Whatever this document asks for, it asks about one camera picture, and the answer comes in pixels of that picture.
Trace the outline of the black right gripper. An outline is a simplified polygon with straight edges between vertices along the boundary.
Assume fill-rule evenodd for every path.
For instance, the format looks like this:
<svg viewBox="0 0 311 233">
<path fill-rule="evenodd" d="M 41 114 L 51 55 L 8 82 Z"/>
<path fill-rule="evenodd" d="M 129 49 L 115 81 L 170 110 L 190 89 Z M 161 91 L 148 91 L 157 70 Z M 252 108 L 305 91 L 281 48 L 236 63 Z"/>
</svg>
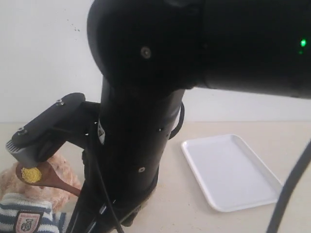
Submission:
<svg viewBox="0 0 311 233">
<path fill-rule="evenodd" d="M 107 80 L 102 88 L 70 233 L 109 233 L 132 225 L 156 188 L 159 163 L 185 93 L 164 87 L 114 87 Z"/>
</svg>

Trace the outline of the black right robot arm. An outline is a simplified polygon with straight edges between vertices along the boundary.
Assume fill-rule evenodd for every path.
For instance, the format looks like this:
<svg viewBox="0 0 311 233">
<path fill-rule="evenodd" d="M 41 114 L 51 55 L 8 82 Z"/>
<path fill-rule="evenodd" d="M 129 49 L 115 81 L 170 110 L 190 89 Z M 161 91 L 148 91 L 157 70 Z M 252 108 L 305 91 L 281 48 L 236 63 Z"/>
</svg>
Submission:
<svg viewBox="0 0 311 233">
<path fill-rule="evenodd" d="M 69 233 L 132 224 L 179 131 L 186 90 L 311 97 L 308 0 L 96 0 L 87 38 L 103 85 L 100 103 L 87 105 Z"/>
</svg>

